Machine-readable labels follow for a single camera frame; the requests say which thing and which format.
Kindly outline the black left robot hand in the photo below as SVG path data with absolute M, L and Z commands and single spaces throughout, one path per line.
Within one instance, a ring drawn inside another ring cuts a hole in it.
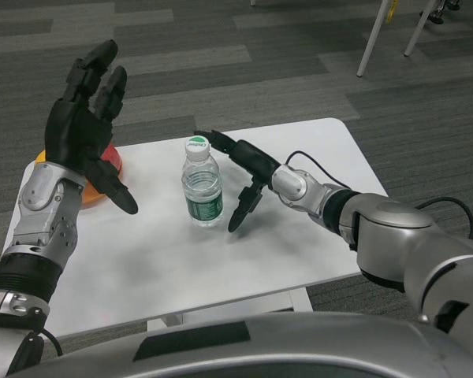
M 98 193 L 133 215 L 138 213 L 136 200 L 118 178 L 118 170 L 102 159 L 113 137 L 113 120 L 121 112 L 127 84 L 125 68 L 117 66 L 106 85 L 99 88 L 117 52 L 117 44 L 109 39 L 74 61 L 67 88 L 48 116 L 44 142 L 47 161 L 79 173 Z

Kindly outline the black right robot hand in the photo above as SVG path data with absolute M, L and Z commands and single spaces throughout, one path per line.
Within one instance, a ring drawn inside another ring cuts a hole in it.
M 228 231 L 236 231 L 245 217 L 252 213 L 262 198 L 264 187 L 271 188 L 272 175 L 281 164 L 248 141 L 235 141 L 227 135 L 212 130 L 199 132 L 216 150 L 227 154 L 229 159 L 251 175 L 251 186 L 244 187 L 238 196 L 238 206 L 229 220 Z

